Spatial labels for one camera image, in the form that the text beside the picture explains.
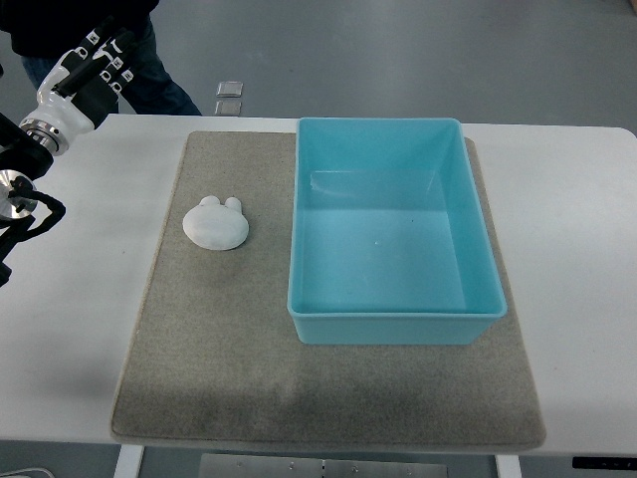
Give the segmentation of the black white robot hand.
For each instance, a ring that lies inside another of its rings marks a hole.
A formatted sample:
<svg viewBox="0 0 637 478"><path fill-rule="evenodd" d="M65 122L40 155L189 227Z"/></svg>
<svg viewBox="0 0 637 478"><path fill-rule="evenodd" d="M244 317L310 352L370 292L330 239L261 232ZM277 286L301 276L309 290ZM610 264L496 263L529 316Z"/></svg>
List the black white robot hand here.
<svg viewBox="0 0 637 478"><path fill-rule="evenodd" d="M57 62L38 89L37 107L19 128L52 155L65 153L118 106L134 79L126 61L135 47L134 33L113 18L104 20Z"/></svg>

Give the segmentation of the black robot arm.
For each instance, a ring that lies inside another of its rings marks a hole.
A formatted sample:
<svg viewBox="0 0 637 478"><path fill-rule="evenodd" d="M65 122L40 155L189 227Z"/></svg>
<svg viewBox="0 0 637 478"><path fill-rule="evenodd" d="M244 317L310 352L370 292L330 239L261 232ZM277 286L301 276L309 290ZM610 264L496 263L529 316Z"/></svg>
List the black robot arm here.
<svg viewBox="0 0 637 478"><path fill-rule="evenodd" d="M1 259L16 245L51 230L66 214L65 205L36 188L53 165L53 142L29 135L1 118Z"/></svg>

